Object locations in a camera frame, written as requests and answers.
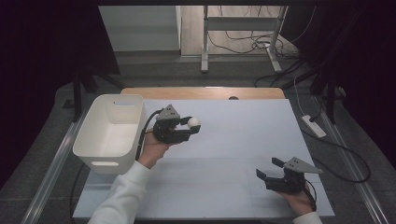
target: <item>sleeve cuff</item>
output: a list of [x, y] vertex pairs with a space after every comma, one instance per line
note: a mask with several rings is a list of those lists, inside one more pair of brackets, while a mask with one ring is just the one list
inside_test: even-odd
[[134, 183], [146, 186], [146, 184], [149, 182], [149, 174], [149, 168], [140, 164], [138, 161], [135, 161], [131, 169], [129, 169], [129, 171], [123, 176]]
[[315, 223], [320, 224], [322, 223], [320, 217], [318, 216], [317, 212], [307, 213], [300, 217], [297, 217], [293, 220], [294, 224], [306, 224], [306, 223]]

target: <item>white wall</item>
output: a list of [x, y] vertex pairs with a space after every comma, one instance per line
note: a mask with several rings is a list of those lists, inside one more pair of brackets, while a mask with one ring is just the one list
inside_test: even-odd
[[180, 49], [180, 6], [99, 10], [114, 51]]

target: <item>white ball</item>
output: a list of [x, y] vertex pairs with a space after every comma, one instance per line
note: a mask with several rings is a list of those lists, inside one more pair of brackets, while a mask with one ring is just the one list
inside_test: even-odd
[[187, 125], [190, 127], [195, 127], [198, 125], [201, 125], [201, 122], [197, 118], [190, 118], [189, 122], [187, 122]]

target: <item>wooden floor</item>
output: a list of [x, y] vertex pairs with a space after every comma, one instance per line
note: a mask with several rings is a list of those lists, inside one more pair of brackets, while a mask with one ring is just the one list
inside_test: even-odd
[[[208, 16], [224, 17], [277, 17], [280, 7], [260, 7], [260, 6], [211, 6], [208, 7]], [[204, 39], [204, 9], [202, 6], [181, 7], [182, 30], [181, 30], [181, 55], [201, 55]], [[254, 32], [253, 35], [270, 35], [272, 32]], [[213, 43], [238, 52], [252, 50], [254, 41], [251, 38], [234, 40], [232, 38], [250, 37], [251, 31], [210, 31], [209, 36]], [[295, 52], [297, 49], [287, 40], [284, 41], [285, 52]], [[260, 41], [270, 41], [270, 37], [261, 38]], [[234, 52], [215, 47], [210, 40], [209, 54], [235, 54]], [[265, 49], [253, 50], [249, 54], [266, 54]]]

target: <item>power outlet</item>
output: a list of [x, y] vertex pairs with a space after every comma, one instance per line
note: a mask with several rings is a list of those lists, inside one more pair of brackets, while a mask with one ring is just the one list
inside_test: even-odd
[[324, 137], [326, 136], [326, 133], [323, 132], [323, 130], [317, 125], [316, 122], [311, 122], [309, 121], [309, 119], [311, 119], [311, 117], [309, 115], [305, 115], [303, 117], [301, 117], [301, 119], [303, 120], [303, 122], [306, 124], [306, 126], [308, 126], [308, 128], [318, 137]]

